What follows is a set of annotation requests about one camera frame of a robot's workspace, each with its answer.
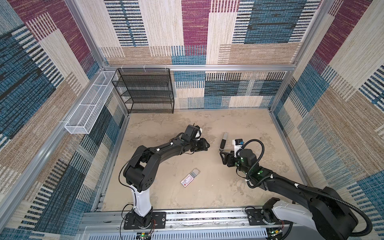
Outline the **red white staple box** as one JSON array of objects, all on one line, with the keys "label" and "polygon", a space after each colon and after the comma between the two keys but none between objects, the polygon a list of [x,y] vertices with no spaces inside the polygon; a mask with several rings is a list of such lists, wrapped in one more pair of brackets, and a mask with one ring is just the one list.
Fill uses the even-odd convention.
[{"label": "red white staple box", "polygon": [[186,188],[193,180],[195,179],[195,177],[189,173],[182,181],[181,181],[181,184],[184,188]]}]

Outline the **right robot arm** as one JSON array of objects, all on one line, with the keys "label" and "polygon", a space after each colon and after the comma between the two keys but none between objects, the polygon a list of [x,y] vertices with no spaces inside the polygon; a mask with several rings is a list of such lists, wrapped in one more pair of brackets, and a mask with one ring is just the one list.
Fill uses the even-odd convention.
[{"label": "right robot arm", "polygon": [[342,200],[335,190],[304,186],[259,165],[249,174],[251,165],[247,157],[256,159],[251,150],[246,150],[246,154],[241,157],[235,157],[233,151],[221,152],[220,156],[224,165],[236,167],[247,175],[250,188],[277,193],[309,210],[315,229],[324,239],[346,240],[354,236],[353,231],[359,221],[351,211],[350,204]]}]

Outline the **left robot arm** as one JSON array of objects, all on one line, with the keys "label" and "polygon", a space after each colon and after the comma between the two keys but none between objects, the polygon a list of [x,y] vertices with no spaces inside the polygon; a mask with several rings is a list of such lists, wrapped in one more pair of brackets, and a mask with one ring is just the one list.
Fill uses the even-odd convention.
[{"label": "left robot arm", "polygon": [[182,154],[207,151],[210,144],[202,138],[199,126],[188,125],[169,142],[156,147],[139,146],[130,160],[121,168],[120,176],[125,178],[121,185],[128,187],[133,195],[133,207],[123,217],[124,229],[148,229],[161,224],[166,217],[156,217],[150,201],[150,187],[156,179],[160,164]]}]

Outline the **grey staple tray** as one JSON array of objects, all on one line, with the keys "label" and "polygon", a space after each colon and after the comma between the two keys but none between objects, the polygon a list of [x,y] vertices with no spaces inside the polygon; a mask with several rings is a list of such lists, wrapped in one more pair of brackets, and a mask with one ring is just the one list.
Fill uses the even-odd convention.
[{"label": "grey staple tray", "polygon": [[200,171],[198,169],[193,169],[191,172],[190,172],[190,175],[193,177],[193,178],[196,178],[197,175],[199,175]]}]

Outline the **grey silver stapler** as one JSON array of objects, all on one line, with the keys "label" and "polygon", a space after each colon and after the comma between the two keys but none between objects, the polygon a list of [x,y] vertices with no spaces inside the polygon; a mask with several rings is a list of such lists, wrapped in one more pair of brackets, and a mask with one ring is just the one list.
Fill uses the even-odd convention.
[{"label": "grey silver stapler", "polygon": [[223,133],[222,140],[221,140],[221,143],[220,143],[220,147],[219,147],[219,151],[220,151],[220,152],[223,152],[223,151],[224,151],[224,149],[225,149],[225,147],[226,147],[227,139],[228,139],[228,133],[227,133],[227,132],[224,132],[224,133]]}]

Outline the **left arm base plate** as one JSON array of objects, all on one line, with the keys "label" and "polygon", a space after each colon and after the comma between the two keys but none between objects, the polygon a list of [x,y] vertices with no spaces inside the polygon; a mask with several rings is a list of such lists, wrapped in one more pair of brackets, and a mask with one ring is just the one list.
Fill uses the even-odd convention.
[{"label": "left arm base plate", "polygon": [[165,228],[167,213],[150,211],[146,216],[141,217],[132,211],[127,213],[124,219],[124,230],[150,230],[152,228],[157,230]]}]

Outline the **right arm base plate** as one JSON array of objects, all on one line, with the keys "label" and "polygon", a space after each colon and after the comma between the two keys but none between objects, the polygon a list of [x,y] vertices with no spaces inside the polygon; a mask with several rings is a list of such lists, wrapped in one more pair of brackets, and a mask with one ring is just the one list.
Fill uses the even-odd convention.
[{"label": "right arm base plate", "polygon": [[263,226],[263,225],[285,225],[283,221],[277,219],[271,210],[264,210],[263,208],[245,207],[245,213],[250,226]]}]

